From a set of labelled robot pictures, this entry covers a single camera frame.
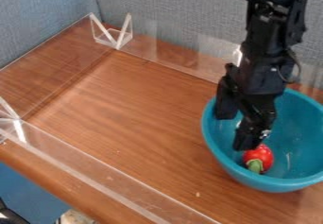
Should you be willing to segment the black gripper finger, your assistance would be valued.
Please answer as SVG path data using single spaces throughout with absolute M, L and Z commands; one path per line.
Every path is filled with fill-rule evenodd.
M 232 91 L 220 84 L 218 88 L 215 116 L 219 120 L 234 119 L 238 111 L 239 108 L 235 102 Z
M 255 122 L 246 117 L 236 127 L 232 148 L 236 151 L 252 150 L 268 137 L 272 130 L 274 121 Z

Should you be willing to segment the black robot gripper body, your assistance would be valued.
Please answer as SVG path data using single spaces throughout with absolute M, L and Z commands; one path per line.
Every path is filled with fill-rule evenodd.
M 243 116 L 255 122 L 275 120 L 275 97 L 288 83 L 291 72 L 299 61 L 291 52 L 276 57 L 242 57 L 242 64 L 226 64 L 226 75 L 219 81 L 235 96 Z

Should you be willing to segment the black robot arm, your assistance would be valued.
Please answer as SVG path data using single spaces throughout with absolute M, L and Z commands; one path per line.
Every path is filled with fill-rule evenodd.
M 258 147 L 271 133 L 276 118 L 275 98 L 302 74 L 291 47 L 307 31 L 308 0 L 246 0 L 246 38 L 239 63 L 224 65 L 219 80 L 215 117 L 242 115 L 232 148 Z

